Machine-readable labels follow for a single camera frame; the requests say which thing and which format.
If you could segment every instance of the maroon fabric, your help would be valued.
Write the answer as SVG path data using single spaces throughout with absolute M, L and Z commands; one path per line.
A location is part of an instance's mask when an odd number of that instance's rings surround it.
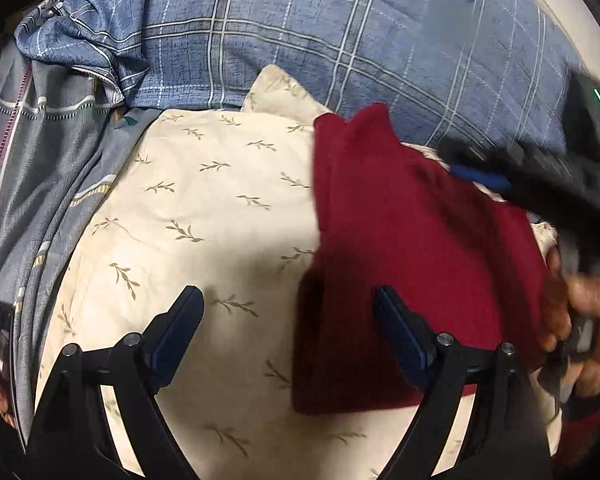
M 530 368 L 546 266 L 524 211 L 401 146 L 384 105 L 346 123 L 315 121 L 320 248 L 302 279 L 294 350 L 298 412 L 397 408 L 420 402 L 372 317 L 393 285 L 410 309 L 462 343 L 510 341 Z

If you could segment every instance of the red sleeve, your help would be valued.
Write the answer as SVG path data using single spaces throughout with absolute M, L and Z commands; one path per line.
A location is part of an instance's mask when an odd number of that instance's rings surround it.
M 600 394 L 595 397 L 572 396 L 563 409 L 562 433 L 554 456 L 558 474 L 577 465 L 600 434 Z

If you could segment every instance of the black device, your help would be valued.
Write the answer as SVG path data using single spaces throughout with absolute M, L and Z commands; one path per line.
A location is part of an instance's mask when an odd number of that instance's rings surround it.
M 431 478 L 465 384 L 477 384 L 469 428 L 446 480 L 549 480 L 552 464 L 536 398 L 508 343 L 483 350 L 436 334 L 396 292 L 382 287 L 374 315 L 400 367 L 424 400 L 381 480 Z M 26 463 L 29 480 L 141 478 L 125 470 L 107 423 L 101 384 L 114 387 L 120 415 L 145 478 L 198 478 L 167 427 L 154 395 L 171 382 L 203 314 L 202 293 L 188 286 L 143 334 L 112 348 L 64 346 L 36 412 Z
M 501 148 L 443 139 L 440 157 L 452 173 L 484 184 L 504 199 L 540 215 L 558 231 L 565 276 L 583 272 L 600 277 L 600 82 L 571 71 L 562 113 L 566 151 L 512 140 Z M 570 362 L 590 356 L 596 321 L 570 311 L 572 330 L 551 352 L 540 385 L 566 402 L 560 391 Z

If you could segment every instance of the crumpled blue fabric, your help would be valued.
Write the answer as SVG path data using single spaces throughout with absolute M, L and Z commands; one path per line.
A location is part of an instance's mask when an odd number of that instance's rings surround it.
M 346 118 L 385 102 L 400 139 L 429 146 L 563 147 L 566 69 L 580 64 L 535 0 L 51 0 L 15 37 L 133 107 L 239 106 L 274 63 Z

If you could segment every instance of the blue checkered blanket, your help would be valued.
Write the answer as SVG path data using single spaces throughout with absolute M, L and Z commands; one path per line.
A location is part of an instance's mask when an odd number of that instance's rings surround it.
M 387 103 L 400 138 L 429 146 L 561 146 L 580 62 L 535 0 L 49 0 L 15 36 L 135 107 L 239 106 L 275 63 L 345 117 Z

